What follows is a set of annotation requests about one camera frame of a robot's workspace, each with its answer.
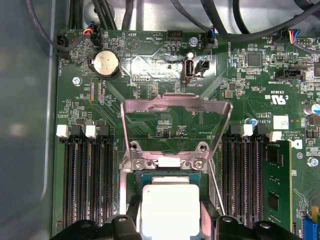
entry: colorful wire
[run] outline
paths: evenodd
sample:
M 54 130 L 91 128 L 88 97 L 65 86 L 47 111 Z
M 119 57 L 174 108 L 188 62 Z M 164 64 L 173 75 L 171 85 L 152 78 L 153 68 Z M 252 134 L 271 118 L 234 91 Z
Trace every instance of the colorful wire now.
M 291 30 L 289 30 L 288 32 L 289 32 L 289 39 L 290 39 L 290 43 L 291 43 L 291 44 L 294 44 L 292 31 L 291 31 Z
M 298 37 L 298 34 L 300 33 L 300 30 L 297 30 L 294 34 L 294 38 L 293 38 L 293 43 L 295 43 L 297 41 L 297 37 Z
M 82 32 L 82 35 L 87 36 L 89 34 L 93 34 L 94 31 L 91 28 L 87 28 Z

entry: black connector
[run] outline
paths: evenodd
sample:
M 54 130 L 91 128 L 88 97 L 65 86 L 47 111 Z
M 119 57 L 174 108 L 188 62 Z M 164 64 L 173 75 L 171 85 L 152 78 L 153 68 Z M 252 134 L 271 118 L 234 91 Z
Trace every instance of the black connector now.
M 195 73 L 204 73 L 210 68 L 210 61 L 200 60 L 195 66 Z
M 204 50 L 211 50 L 215 46 L 215 29 L 210 28 L 210 30 L 204 36 Z
M 272 43 L 273 44 L 286 44 L 290 43 L 290 36 L 288 29 L 279 31 L 276 35 L 273 35 L 272 37 Z
M 59 46 L 64 47 L 64 48 L 69 46 L 69 40 L 64 35 L 58 35 L 56 37 L 56 42 Z M 56 54 L 62 59 L 65 59 L 65 60 L 70 59 L 68 51 L 61 51 L 61 50 L 57 49 Z
M 101 38 L 101 31 L 99 30 L 98 26 L 93 24 L 92 25 L 93 33 L 90 35 L 90 40 L 95 48 L 102 47 L 102 38 Z
M 276 71 L 273 76 L 275 81 L 288 81 L 293 79 L 297 79 L 302 82 L 306 81 L 306 75 L 297 68 L 281 69 Z
M 174 42 L 182 42 L 183 40 L 183 31 L 180 30 L 168 30 L 166 33 L 166 40 L 167 41 L 174 41 Z

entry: surface mount component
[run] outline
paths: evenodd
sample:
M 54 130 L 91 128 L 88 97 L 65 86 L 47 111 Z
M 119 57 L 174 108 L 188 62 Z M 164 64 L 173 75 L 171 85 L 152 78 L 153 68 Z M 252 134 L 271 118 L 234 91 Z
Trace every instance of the surface mount component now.
M 261 66 L 261 53 L 249 52 L 247 54 L 248 67 L 260 67 Z
M 103 79 L 112 79 L 120 72 L 120 60 L 110 50 L 98 52 L 88 60 L 89 68 Z
M 315 78 L 320 77 L 320 62 L 317 62 L 313 65 L 313 76 Z
M 303 109 L 306 115 L 320 114 L 320 104 L 308 104 Z

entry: microchip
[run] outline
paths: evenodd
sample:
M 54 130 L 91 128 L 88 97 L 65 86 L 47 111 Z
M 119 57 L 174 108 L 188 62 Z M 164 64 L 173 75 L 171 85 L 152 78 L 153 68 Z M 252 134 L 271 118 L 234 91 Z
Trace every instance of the microchip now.
M 312 130 L 306 130 L 305 131 L 305 136 L 307 139 L 312 139 L 314 137 L 314 134 L 313 134 L 314 131 Z
M 313 65 L 313 76 L 316 78 L 320 77 L 320 62 Z
M 320 125 L 320 116 L 310 116 L 308 118 L 309 125 L 319 126 Z
M 317 130 L 313 130 L 312 131 L 312 136 L 313 136 L 314 139 L 318 138 L 319 137 L 318 131 Z
M 76 124 L 79 124 L 79 125 L 83 125 L 83 124 L 85 123 L 85 120 L 82 119 L 82 118 L 77 118 L 77 119 L 75 120 L 75 123 L 76 123 Z
M 92 120 L 85 120 L 85 125 L 93 125 L 94 121 Z
M 164 131 L 163 131 L 163 137 L 164 137 L 165 139 L 167 139 L 167 138 L 170 137 L 169 130 L 164 130 Z
M 269 192 L 268 205 L 269 205 L 270 208 L 272 208 L 275 211 L 279 212 L 279 196 L 275 195 L 272 192 Z
M 80 125 L 71 125 L 70 135 L 80 136 L 81 135 L 81 126 Z
M 261 67 L 261 53 L 248 53 L 247 59 L 248 67 Z
M 106 125 L 105 120 L 97 120 L 94 123 L 95 123 L 94 125 L 96 125 L 97 127 Z
M 225 99 L 232 99 L 234 97 L 233 90 L 224 90 L 224 98 Z
M 272 164 L 279 163 L 279 150 L 275 146 L 268 146 L 267 161 Z
M 110 127 L 109 126 L 101 126 L 100 127 L 99 135 L 109 136 L 109 134 L 110 134 Z

